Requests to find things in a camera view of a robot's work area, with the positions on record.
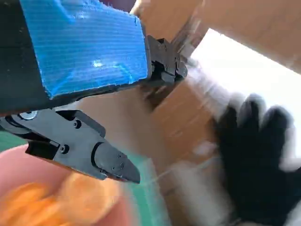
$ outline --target bolt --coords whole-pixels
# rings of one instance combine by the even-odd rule
[[[62,153],[62,154],[67,154],[68,151],[69,151],[69,146],[68,146],[68,145],[63,145],[63,146],[60,148],[60,150],[61,150],[61,153]]]
[[[73,123],[74,127],[76,129],[79,129],[81,127],[81,121],[80,120],[76,120],[74,123]]]

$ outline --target blue painter's tape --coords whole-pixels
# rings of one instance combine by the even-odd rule
[[[50,98],[147,77],[140,20],[98,0],[20,0]]]

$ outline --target gloved hand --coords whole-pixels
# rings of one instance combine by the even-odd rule
[[[258,97],[249,97],[239,111],[229,105],[214,131],[226,190],[237,216],[242,221],[282,226],[301,198],[301,170],[279,168],[291,116],[272,107],[260,124],[263,109]]]

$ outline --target pink bowl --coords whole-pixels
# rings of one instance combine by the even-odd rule
[[[69,170],[25,154],[27,145],[0,153],[0,197],[9,190],[30,182],[45,183],[51,191],[71,173]],[[110,213],[95,226],[133,226],[134,217],[129,200],[122,196]]]

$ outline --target teal surface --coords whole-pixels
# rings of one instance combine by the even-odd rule
[[[0,132],[0,152],[26,144],[26,141],[7,132]],[[125,152],[138,167],[141,174],[139,185],[126,184],[131,201],[138,215],[140,226],[170,226],[169,218],[157,183],[150,159]]]
[[[0,131],[0,152],[24,144],[26,144],[24,139],[10,133]]]

